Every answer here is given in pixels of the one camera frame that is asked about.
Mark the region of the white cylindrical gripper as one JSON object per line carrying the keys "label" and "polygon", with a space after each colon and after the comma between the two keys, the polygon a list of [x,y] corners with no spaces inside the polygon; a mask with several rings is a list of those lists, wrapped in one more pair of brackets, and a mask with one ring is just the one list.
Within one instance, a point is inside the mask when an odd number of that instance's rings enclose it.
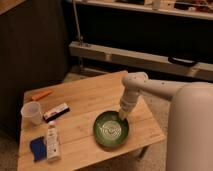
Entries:
{"label": "white cylindrical gripper", "polygon": [[119,110],[119,118],[124,120],[128,117],[130,112],[134,109],[137,104],[138,97],[140,96],[140,92],[136,90],[130,90],[125,88],[123,95],[120,99],[120,110]]}

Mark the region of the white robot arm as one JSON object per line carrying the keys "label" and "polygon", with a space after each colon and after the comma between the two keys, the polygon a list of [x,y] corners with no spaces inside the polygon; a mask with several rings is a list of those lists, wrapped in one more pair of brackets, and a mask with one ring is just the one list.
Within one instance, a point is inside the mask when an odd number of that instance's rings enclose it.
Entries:
{"label": "white robot arm", "polygon": [[144,72],[122,78],[122,119],[132,112],[142,91],[171,100],[166,171],[213,171],[213,83],[150,79]]}

